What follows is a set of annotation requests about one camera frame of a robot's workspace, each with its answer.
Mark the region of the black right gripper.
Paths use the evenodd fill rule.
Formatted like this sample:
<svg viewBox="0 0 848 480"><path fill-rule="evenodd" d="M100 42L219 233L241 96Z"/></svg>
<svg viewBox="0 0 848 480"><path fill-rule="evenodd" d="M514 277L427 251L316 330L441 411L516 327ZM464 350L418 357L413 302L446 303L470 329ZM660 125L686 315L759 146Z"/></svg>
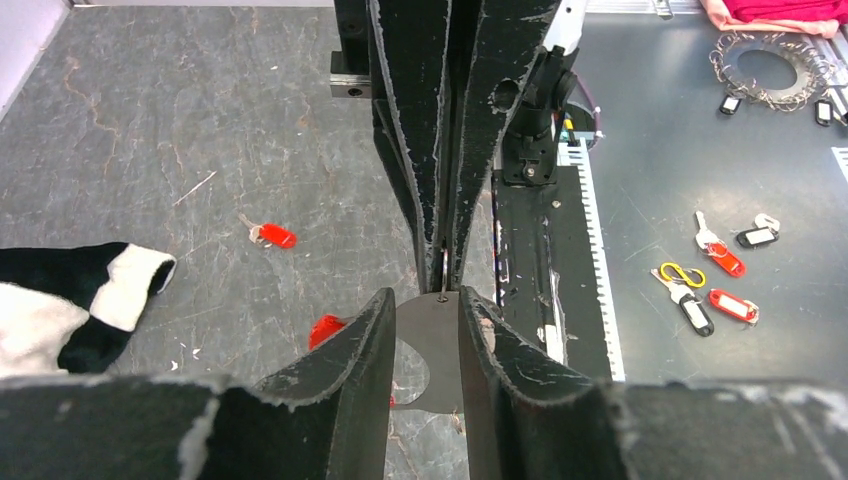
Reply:
<svg viewBox="0 0 848 480"><path fill-rule="evenodd" d="M370 98L364 0L334 0L336 98ZM412 195L419 288L462 283L476 202L540 55L557 1L370 1L377 60ZM445 279L438 210L448 46Z"/></svg>

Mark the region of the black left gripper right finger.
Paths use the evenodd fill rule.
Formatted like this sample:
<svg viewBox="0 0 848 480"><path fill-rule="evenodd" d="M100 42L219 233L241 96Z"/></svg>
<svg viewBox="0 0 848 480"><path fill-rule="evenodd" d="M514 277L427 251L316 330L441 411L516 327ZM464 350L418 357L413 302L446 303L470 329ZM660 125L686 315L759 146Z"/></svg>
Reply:
<svg viewBox="0 0 848 480"><path fill-rule="evenodd" d="M801 381L590 379L459 291L474 479L843 479L847 393Z"/></svg>

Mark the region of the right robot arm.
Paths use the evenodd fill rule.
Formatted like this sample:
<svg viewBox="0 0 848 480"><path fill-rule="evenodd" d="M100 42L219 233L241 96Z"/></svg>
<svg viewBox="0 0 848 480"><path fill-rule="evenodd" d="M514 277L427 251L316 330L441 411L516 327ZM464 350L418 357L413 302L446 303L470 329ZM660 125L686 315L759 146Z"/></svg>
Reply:
<svg viewBox="0 0 848 480"><path fill-rule="evenodd" d="M476 202L497 160L539 168L577 79L582 1L338 1L337 97L371 105L422 293L462 282Z"/></svg>

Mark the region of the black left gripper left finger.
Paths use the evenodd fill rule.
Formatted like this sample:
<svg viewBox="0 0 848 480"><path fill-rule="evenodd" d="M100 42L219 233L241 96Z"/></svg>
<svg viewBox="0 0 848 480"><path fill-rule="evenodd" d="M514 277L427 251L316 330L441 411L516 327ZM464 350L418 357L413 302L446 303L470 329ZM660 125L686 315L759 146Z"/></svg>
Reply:
<svg viewBox="0 0 848 480"><path fill-rule="evenodd" d="M380 479L396 300L247 386L227 375L18 377L1 384L5 479Z"/></svg>

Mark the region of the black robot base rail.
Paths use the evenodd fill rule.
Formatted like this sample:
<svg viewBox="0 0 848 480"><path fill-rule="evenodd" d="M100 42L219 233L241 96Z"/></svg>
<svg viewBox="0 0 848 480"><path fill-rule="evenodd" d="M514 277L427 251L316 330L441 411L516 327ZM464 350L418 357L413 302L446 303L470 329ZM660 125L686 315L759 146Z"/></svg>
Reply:
<svg viewBox="0 0 848 480"><path fill-rule="evenodd" d="M552 184L493 179L496 302L504 320L551 359L611 380L575 167Z"/></svg>

